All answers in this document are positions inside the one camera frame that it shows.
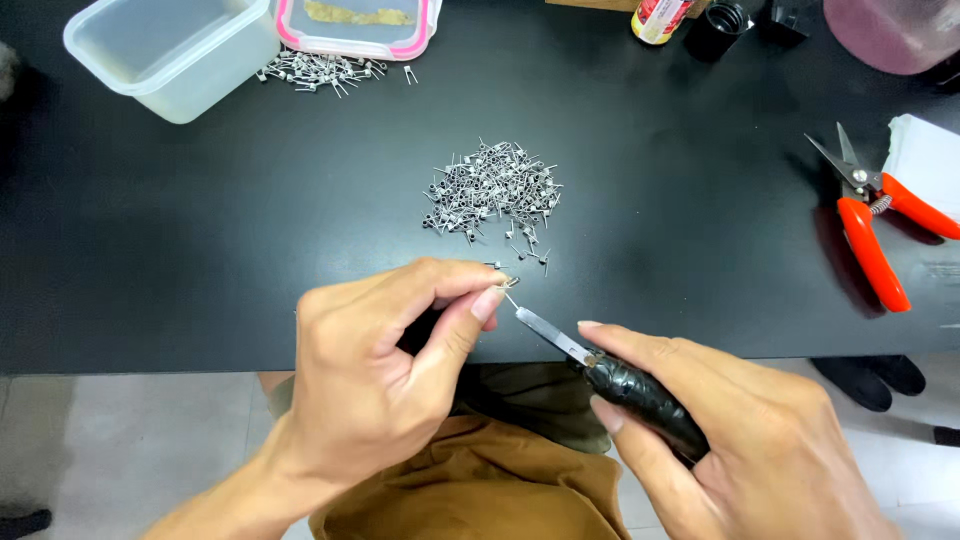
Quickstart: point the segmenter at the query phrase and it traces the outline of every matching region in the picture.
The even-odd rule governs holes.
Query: black taped handle
[[[659,380],[619,358],[603,353],[593,358],[596,363],[584,367],[583,374],[597,395],[628,410],[692,463],[707,455],[707,436]]]

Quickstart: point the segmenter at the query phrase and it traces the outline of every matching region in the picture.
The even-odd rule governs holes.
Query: fingernail
[[[593,414],[597,415],[597,420],[607,429],[607,433],[616,435],[623,428],[623,416],[619,409],[600,396],[590,396],[590,408],[593,409]]]
[[[476,317],[478,321],[483,323],[487,322],[487,319],[496,311],[496,307],[500,305],[504,294],[506,294],[506,291],[498,285],[487,287],[487,290],[483,291],[483,294],[473,301],[473,306],[470,307],[470,313],[473,313],[473,316]]]

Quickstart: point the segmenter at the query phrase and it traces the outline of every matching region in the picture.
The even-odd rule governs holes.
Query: pliers
[[[871,226],[874,216],[886,209],[894,209],[932,233],[954,240],[960,240],[960,224],[922,201],[889,174],[861,167],[840,122],[837,122],[837,132],[843,151],[842,159],[828,152],[810,135],[804,135],[843,177],[843,196],[837,201],[837,210],[843,220],[847,240],[867,280],[888,309],[907,311],[910,301],[876,241]],[[875,194],[872,202],[870,192]]]

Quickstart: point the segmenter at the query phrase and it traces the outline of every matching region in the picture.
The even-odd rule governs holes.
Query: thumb
[[[446,389],[452,399],[460,368],[503,297],[503,288],[492,285],[450,304],[414,360],[411,384],[420,386],[427,394]]]
[[[659,435],[600,396],[592,396],[590,406],[640,480],[670,538],[723,537],[707,492]]]

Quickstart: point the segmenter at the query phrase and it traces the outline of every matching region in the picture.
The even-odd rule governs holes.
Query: floor
[[[922,396],[875,414],[828,388],[883,510],[917,540],[960,537],[960,449],[928,424],[960,427],[960,359],[915,360]],[[819,379],[804,359],[766,360]],[[237,468],[272,421],[253,374],[0,378],[0,510],[49,506],[35,538],[133,538]],[[667,538],[639,482],[620,482],[635,539]],[[304,522],[285,539],[310,538]]]

